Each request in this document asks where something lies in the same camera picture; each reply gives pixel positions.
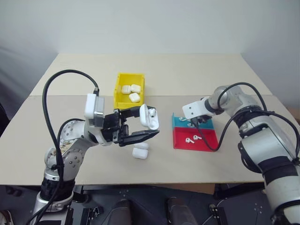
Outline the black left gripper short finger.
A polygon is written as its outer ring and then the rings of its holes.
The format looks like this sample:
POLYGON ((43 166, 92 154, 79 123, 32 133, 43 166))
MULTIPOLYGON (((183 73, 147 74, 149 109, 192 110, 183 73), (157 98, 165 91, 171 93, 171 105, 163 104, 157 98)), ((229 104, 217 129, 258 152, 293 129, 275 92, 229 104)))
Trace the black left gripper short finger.
POLYGON ((123 118, 140 117, 140 106, 131 107, 128 109, 120 110, 120 113, 123 118))

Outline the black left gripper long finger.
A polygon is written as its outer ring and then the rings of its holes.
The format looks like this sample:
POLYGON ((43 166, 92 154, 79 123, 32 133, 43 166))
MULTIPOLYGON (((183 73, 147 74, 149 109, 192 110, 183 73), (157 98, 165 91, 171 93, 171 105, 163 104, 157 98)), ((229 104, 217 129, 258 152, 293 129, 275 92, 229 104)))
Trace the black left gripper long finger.
POLYGON ((136 143, 142 143, 148 139, 153 138, 159 133, 159 130, 143 130, 133 132, 131 135, 122 136, 118 142, 120 147, 132 145, 136 143))

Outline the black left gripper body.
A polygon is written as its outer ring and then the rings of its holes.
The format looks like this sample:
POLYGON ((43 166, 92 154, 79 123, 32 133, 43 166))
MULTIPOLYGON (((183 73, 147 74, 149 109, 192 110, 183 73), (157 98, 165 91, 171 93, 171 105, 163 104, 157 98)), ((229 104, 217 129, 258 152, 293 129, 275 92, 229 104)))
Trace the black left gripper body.
POLYGON ((126 121, 126 110, 115 109, 112 114, 106 115, 101 130, 104 139, 121 147, 129 145, 129 128, 126 121))

